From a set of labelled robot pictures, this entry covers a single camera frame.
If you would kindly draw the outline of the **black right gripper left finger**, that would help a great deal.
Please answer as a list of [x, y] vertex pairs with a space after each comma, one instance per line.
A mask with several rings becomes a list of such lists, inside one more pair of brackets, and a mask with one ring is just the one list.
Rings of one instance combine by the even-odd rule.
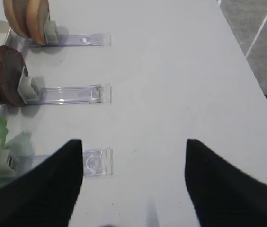
[[0, 188], [0, 227], [66, 227], [83, 182], [82, 142], [69, 140], [48, 159]]

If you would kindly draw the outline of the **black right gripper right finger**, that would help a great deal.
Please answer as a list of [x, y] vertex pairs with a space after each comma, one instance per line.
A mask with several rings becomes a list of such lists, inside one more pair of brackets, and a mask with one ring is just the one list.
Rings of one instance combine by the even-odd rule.
[[267, 227], [267, 185], [187, 140], [184, 179], [202, 227]]

